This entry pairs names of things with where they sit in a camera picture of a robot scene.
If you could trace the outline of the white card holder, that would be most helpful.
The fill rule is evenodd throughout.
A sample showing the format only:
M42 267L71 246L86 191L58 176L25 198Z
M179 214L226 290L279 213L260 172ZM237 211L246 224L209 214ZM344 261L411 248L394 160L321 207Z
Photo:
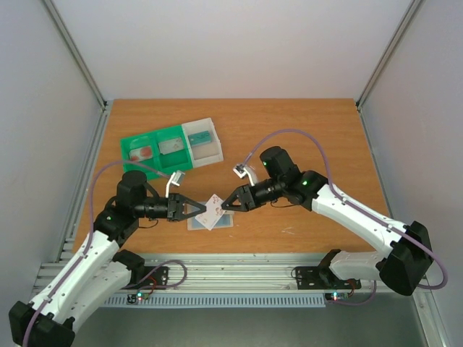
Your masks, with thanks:
M218 223L214 226L213 229L216 228L228 228L233 226L233 213L226 211L224 212L223 216L221 219L218 221ZM187 220L187 229L189 231L196 231L196 230L207 230L203 226L201 226L195 218L189 218Z

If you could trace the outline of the white cherry-blossom card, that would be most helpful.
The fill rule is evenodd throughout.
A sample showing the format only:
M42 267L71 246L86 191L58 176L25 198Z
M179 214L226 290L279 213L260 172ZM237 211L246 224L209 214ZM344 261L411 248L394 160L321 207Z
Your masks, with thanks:
M224 214L221 206L223 202L218 195L213 194L205 204L206 211L195 216L195 220L211 231Z

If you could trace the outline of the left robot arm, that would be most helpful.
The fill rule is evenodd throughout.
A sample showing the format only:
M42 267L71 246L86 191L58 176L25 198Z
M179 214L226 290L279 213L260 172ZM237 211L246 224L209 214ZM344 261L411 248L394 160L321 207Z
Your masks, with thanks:
M98 214L79 250L59 274L29 303L18 301L9 311L12 340L17 346L70 346L78 330L118 290L141 286L145 260L124 243L139 220L177 222L206 207L182 194L160 196L142 171L128 171L116 194Z

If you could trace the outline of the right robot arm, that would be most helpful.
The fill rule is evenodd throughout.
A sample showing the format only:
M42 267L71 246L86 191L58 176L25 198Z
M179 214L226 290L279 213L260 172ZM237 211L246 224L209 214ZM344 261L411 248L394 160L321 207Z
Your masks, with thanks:
M273 146L260 154L268 178L237 187L224 200L223 210L249 212L285 198L292 205L327 217L373 247L371 252L332 249L300 288L315 283L323 289L360 280L381 281L392 291L410 296L433 263L427 228L417 221L405 225L351 200L315 171L301 171L287 151Z

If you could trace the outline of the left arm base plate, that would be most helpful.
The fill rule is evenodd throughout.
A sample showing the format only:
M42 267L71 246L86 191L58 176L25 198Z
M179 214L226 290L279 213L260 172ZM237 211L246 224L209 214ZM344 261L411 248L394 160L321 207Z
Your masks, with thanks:
M169 268L167 266L162 266L158 270L154 267L144 267L142 270L134 271L130 282L124 289L148 290L154 286L163 288L167 285L168 279Z

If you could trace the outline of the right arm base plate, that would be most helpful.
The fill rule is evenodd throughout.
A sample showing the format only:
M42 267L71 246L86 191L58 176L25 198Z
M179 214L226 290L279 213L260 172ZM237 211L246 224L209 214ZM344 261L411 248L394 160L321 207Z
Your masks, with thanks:
M292 277L296 280L299 290L347 290L361 289L359 280L341 280L328 268L318 266L299 266L292 270Z

